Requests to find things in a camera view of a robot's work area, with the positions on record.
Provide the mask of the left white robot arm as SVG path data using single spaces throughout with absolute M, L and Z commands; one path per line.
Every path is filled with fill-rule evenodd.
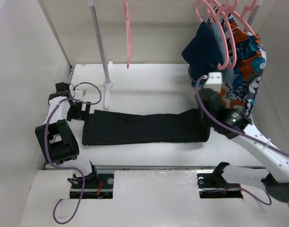
M 54 168 L 73 170 L 76 173 L 68 181 L 79 187 L 95 187 L 101 182 L 96 167 L 91 161 L 78 157 L 79 145 L 68 124 L 71 120 L 85 121 L 91 102 L 77 100 L 72 89 L 64 82 L 55 85 L 56 92 L 49 95 L 49 112 L 41 126 L 35 128 L 35 134 L 46 162 Z

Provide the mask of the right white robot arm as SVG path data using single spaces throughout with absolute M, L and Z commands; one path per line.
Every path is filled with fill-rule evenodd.
M 261 189 L 268 196 L 288 203 L 289 154 L 274 146 L 240 109 L 225 108 L 218 92 L 202 88 L 196 90 L 195 96 L 203 122 L 243 147 L 263 165 L 260 169 L 252 169 L 220 162 L 207 178 L 200 176 L 198 183 L 220 190 L 243 184 Z

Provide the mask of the black trousers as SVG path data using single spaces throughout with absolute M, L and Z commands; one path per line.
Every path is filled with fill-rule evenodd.
M 84 123 L 84 146 L 108 146 L 141 143 L 206 142 L 210 127 L 198 109 L 179 114 L 136 115 L 95 110 Z

